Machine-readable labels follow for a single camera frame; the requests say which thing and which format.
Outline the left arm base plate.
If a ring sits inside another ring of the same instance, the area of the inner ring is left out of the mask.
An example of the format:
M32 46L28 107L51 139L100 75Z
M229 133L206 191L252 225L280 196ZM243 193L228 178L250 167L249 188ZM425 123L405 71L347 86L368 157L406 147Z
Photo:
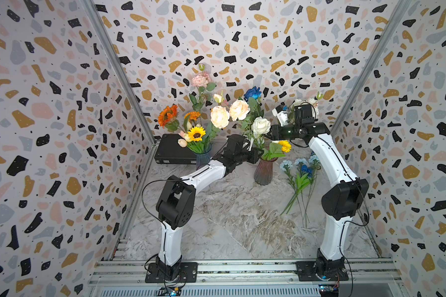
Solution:
M145 283L195 283L197 272L197 262L177 262L173 266L166 266L160 261L148 266Z

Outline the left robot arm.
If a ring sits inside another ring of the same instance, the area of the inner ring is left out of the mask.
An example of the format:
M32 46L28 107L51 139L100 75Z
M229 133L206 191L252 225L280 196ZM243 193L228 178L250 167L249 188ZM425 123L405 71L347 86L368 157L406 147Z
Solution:
M263 150L244 136L234 134L210 161L197 171L183 176L170 176L156 204L157 218L162 226L161 248L156 263L164 269L175 269L182 262L183 227L190 221L195 197L211 183L226 177L245 162L255 164Z

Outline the dark red glass vase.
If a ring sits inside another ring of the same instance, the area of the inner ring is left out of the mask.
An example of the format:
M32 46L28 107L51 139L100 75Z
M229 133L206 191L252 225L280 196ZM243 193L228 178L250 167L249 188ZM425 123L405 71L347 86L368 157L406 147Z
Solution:
M275 163L276 160L277 158L273 158L271 160L260 159L253 176L255 183L261 186L266 186L272 182L273 164Z

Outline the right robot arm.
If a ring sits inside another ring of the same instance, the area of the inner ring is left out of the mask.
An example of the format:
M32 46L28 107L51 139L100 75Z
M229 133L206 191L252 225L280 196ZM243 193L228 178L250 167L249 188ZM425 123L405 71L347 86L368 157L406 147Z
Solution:
M279 124L271 126L266 137L272 141L302 139L318 157L331 186L322 197L327 215L323 242L314 265L301 264L298 275L304 280L347 280L344 266L347 262L342 252L345 229L362 206L369 183L359 178L343 160L327 126L317 122L313 105L303 102L294 106L292 124L284 122L278 111L280 108L275 109Z

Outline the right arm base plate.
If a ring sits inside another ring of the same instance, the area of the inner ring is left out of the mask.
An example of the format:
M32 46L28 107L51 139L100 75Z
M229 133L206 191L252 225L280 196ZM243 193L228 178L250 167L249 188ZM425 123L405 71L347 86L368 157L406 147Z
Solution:
M335 282L347 281L349 276L342 259L337 261L315 261L296 262L296 274L300 282Z

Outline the purple glass vase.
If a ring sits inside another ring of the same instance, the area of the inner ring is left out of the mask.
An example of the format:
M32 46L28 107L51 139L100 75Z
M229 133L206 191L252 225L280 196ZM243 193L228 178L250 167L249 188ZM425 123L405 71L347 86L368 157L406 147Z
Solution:
M211 160L211 148L209 148L207 151L203 153L197 153L196 154L196 169L199 170L200 168L207 165Z

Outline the light blue carnation stem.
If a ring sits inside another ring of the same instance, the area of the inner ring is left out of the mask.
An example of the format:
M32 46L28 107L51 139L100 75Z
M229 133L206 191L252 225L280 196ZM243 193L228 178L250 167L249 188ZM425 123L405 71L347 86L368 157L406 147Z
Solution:
M304 190L308 188L312 183L312 168L306 158L298 158L295 160L296 166L296 184L298 192L298 207L301 213L302 226L307 228L307 203L304 200Z

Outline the light blue carnation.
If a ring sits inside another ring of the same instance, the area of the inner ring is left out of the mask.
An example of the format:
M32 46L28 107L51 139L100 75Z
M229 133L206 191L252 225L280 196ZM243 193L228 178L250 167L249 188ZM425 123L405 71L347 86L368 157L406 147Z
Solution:
M305 225L308 226L310 223L309 217L308 217L308 207L310 204L310 201L312 199L313 192L315 190L315 183L317 181L318 171L321 169L321 163L319 158L316 156L315 152L312 152L309 159L308 159L308 169L309 169L309 191L307 194L307 200L306 200L306 210L304 212L304 221Z
M284 160L279 166L282 172L287 176L287 182L294 192L286 207L282 211L282 214L288 214L291 211L294 203L298 200L298 196L300 193L298 180L300 180L301 166L304 164L306 164L306 159L297 158L294 162Z

